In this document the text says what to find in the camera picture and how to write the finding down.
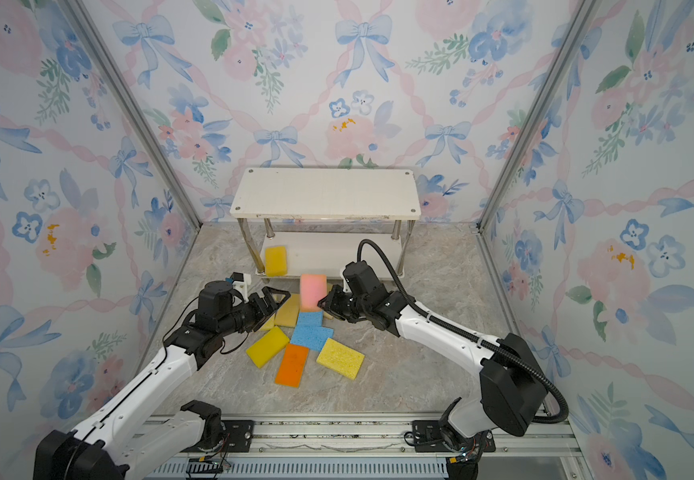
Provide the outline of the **pink sponge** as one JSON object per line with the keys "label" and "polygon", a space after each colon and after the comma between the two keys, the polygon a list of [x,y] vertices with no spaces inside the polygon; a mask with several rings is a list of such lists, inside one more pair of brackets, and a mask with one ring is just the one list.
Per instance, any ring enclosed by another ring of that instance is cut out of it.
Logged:
{"label": "pink sponge", "polygon": [[319,302],[328,293],[328,283],[325,275],[302,275],[300,277],[300,310],[302,312],[320,311]]}

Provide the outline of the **yellow porous sponge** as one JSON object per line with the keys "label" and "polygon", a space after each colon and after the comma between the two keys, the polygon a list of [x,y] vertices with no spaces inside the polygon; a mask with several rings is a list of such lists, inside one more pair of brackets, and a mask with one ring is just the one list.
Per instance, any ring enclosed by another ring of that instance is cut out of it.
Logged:
{"label": "yellow porous sponge", "polygon": [[355,380],[365,360],[365,355],[331,338],[326,340],[317,363],[350,380]]}

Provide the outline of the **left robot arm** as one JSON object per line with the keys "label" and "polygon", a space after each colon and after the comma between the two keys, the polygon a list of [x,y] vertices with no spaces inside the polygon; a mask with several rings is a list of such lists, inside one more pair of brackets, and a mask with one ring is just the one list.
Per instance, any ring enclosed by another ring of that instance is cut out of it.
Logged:
{"label": "left robot arm", "polygon": [[259,330],[290,297],[269,286],[251,293],[235,278],[207,283],[133,380],[72,430],[54,430],[39,443],[34,478],[143,479],[186,449],[224,449],[230,435],[221,409],[199,400],[146,434],[140,429],[179,386],[226,352],[227,336]]}

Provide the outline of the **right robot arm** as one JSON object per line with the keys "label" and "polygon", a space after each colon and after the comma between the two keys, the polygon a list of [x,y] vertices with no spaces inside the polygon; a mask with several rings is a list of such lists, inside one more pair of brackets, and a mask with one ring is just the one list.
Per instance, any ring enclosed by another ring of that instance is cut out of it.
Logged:
{"label": "right robot arm", "polygon": [[479,381],[480,396],[454,400],[438,421],[441,441],[453,452],[478,448],[494,429],[525,435],[548,395],[537,379],[538,365],[520,337],[505,338],[469,330],[436,316],[414,297],[390,291],[365,261],[343,271],[345,287],[335,286],[318,306],[350,323],[415,341],[444,356]]}

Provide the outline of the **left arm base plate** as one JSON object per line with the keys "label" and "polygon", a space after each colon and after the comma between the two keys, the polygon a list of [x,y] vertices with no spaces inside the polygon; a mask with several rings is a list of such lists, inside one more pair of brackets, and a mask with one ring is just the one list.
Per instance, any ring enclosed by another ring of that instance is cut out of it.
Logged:
{"label": "left arm base plate", "polygon": [[183,453],[248,453],[251,449],[255,422],[250,419],[214,421],[201,440]]}

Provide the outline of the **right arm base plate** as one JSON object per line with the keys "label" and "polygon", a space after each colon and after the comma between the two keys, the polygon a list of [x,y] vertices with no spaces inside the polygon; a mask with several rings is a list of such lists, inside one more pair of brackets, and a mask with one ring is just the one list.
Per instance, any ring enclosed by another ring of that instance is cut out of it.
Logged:
{"label": "right arm base plate", "polygon": [[437,420],[414,420],[411,430],[405,432],[403,437],[417,453],[469,455],[496,451],[491,431],[465,438],[451,427],[442,427]]}

